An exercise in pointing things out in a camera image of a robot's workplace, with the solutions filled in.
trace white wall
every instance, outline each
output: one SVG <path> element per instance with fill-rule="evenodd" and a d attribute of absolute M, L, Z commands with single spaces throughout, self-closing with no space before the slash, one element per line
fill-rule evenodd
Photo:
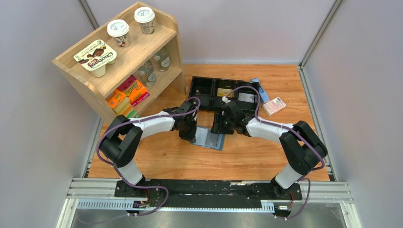
<path fill-rule="evenodd" d="M 51 60 L 92 31 L 77 1 L 0 3 L 0 227 L 55 227 L 96 114 Z"/>
<path fill-rule="evenodd" d="M 185 62 L 300 62 L 334 0 L 143 0 L 173 15 Z M 135 0 L 87 0 L 104 24 Z"/>
<path fill-rule="evenodd" d="M 306 67 L 364 228 L 402 227 L 403 1 L 345 0 Z"/>

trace wooden tabletop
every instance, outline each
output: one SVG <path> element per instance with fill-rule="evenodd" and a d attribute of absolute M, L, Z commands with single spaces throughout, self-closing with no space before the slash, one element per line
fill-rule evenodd
<path fill-rule="evenodd" d="M 185 65 L 189 90 L 192 76 L 250 80 L 259 78 L 270 98 L 281 97 L 287 107 L 269 117 L 261 109 L 259 115 L 271 121 L 295 124 L 306 121 L 312 128 L 305 92 L 296 65 Z M 187 95 L 168 87 L 146 109 L 142 116 L 180 106 Z M 197 125 L 211 128 L 213 112 L 200 111 Z M 146 178 L 204 180 L 271 180 L 288 163 L 281 145 L 247 137 L 226 135 L 222 151 L 191 145 L 179 138 L 178 131 L 158 133 L 141 140 L 135 162 Z M 94 155 L 88 177 L 117 178 L 110 165 Z M 313 181 L 328 181 L 326 169 L 312 172 Z"/>

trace white cup lid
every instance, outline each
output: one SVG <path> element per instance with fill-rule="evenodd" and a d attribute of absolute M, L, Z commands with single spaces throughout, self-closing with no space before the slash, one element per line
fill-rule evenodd
<path fill-rule="evenodd" d="M 124 20 L 113 20 L 109 22 L 107 31 L 112 37 L 121 37 L 129 31 L 129 25 Z"/>
<path fill-rule="evenodd" d="M 134 19 L 139 23 L 147 23 L 155 18 L 155 13 L 150 7 L 140 7 L 134 12 Z"/>

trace shelf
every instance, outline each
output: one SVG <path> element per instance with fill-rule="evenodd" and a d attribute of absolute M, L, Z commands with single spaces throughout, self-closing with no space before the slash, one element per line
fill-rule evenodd
<path fill-rule="evenodd" d="M 168 71 L 161 72 L 156 70 L 157 82 L 147 87 L 147 91 L 150 94 L 148 98 L 134 107 L 134 110 L 139 114 L 144 111 L 160 94 L 161 92 L 182 72 L 180 67 L 170 66 Z"/>
<path fill-rule="evenodd" d="M 71 69 L 91 83 L 103 97 L 107 97 L 122 84 L 136 69 L 150 59 L 159 49 L 165 46 L 176 35 L 176 31 L 155 23 L 155 32 L 145 35 L 136 21 L 129 24 L 131 45 L 127 48 L 118 47 L 113 38 L 106 43 L 117 52 L 114 64 L 106 65 L 106 74 L 96 78 L 79 63 Z"/>

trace blue case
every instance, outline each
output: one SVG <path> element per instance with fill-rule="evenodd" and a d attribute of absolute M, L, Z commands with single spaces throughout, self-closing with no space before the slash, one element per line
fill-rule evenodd
<path fill-rule="evenodd" d="M 269 101 L 269 95 L 267 95 L 266 91 L 263 90 L 259 79 L 258 78 L 253 78 L 252 82 L 258 82 L 259 85 L 260 85 L 259 93 L 260 93 L 260 101 L 262 102 L 262 104 L 264 104 L 265 102 Z"/>

